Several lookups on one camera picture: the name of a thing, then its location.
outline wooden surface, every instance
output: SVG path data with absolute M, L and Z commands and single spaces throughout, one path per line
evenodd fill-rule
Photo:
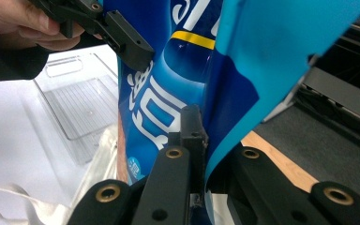
M 317 179 L 312 177 L 285 155 L 280 153 L 273 145 L 260 137 L 254 131 L 251 131 L 243 140 L 244 146 L 255 147 L 262 150 L 279 169 L 288 177 L 291 182 L 306 192 L 311 191 L 311 187 L 317 183 Z

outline clear plastic container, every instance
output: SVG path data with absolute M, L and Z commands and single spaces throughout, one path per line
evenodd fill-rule
M 116 74 L 85 53 L 48 61 L 35 84 L 75 164 L 89 162 L 104 129 L 117 124 Z

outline black machine part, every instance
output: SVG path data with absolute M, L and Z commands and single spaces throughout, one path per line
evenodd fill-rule
M 144 72 L 154 49 L 118 10 L 103 12 L 97 0 L 29 0 L 46 15 L 60 23 L 60 32 L 72 38 L 73 23 L 91 35 L 100 34 L 130 68 Z
M 236 225 L 360 224 L 360 196 L 354 191 L 321 182 L 306 193 L 263 151 L 241 143 L 219 163 L 205 186 L 207 137 L 199 108 L 187 106 L 181 116 L 181 131 L 170 135 L 148 176 L 132 186 L 116 180 L 95 184 L 68 224 L 199 224 L 190 222 L 189 196 L 204 194 L 205 189 L 228 195 Z

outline blue plastic bag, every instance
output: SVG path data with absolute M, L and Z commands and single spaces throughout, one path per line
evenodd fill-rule
M 128 181 L 150 173 L 180 110 L 202 109 L 205 180 L 360 15 L 360 0 L 115 0 L 155 49 L 145 72 L 120 65 Z

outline yellow stripe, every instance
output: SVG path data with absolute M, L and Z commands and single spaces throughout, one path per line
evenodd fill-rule
M 176 31 L 172 34 L 171 38 L 181 39 L 189 43 L 193 43 L 199 46 L 202 46 L 206 49 L 211 49 L 215 47 L 215 41 L 206 37 L 202 37 L 187 31 Z

